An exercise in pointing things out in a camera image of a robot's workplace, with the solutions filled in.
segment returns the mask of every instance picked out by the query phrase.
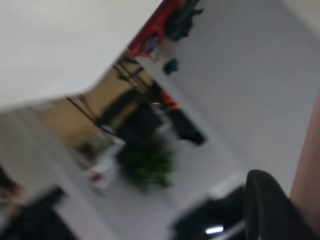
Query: wall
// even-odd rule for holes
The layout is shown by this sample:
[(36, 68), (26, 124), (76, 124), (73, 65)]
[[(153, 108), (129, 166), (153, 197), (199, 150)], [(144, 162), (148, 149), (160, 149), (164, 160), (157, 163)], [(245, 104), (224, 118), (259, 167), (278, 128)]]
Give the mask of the wall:
[(319, 41), (277, 0), (202, 0), (199, 7), (205, 12), (176, 49), (179, 72), (165, 79), (145, 67), (188, 99), (198, 124), (218, 130), (288, 192), (319, 87)]
[(0, 116), (0, 152), (1, 165), (23, 186), (26, 201), (58, 184), (68, 198), (57, 210), (78, 239), (116, 239), (69, 153), (32, 111)]

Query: chair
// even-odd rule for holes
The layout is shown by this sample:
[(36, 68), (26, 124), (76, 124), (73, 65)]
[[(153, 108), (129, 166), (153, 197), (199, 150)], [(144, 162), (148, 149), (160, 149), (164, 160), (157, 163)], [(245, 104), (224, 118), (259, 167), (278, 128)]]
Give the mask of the chair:
[(115, 135), (128, 144), (141, 145), (148, 141), (162, 124), (160, 117), (136, 89), (120, 96), (98, 118), (96, 126)]

